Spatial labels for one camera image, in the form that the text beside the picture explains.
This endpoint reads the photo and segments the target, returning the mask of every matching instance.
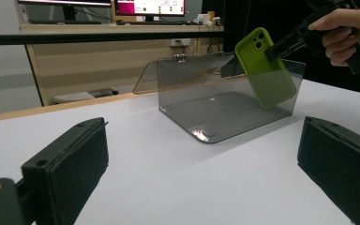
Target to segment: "dark background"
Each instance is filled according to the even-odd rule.
[[[277,42],[314,12],[304,0],[203,0],[202,13],[207,11],[215,11],[222,18],[225,30],[236,31],[224,38],[224,52],[233,52],[236,43],[259,26]],[[348,67],[333,67],[324,52],[312,56],[302,48],[284,59],[306,63],[306,80],[360,92],[360,73],[352,74]]]

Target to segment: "white wall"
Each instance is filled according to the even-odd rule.
[[[0,35],[19,35],[15,0],[0,0]],[[0,46],[0,113],[39,107],[24,46]]]

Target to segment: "black horizontal bar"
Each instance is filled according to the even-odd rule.
[[[146,40],[171,38],[225,38],[234,35],[230,31],[211,32],[163,32],[121,34],[53,34],[53,35],[0,35],[0,45],[57,44],[103,42],[119,40]]]

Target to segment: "transparent plastic box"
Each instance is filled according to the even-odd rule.
[[[306,65],[283,62],[286,69],[245,75],[234,52],[162,58],[133,92],[158,90],[161,112],[198,141],[219,143],[292,115]]]

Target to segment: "black handheld tool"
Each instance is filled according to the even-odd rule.
[[[358,8],[353,0],[307,0],[307,4],[315,10],[303,20],[293,31],[264,53],[269,61],[284,57],[296,50],[307,47],[312,55],[323,51],[323,31],[310,31],[308,26],[337,8]],[[353,74],[360,72],[360,45],[355,44],[356,52],[347,60]]]

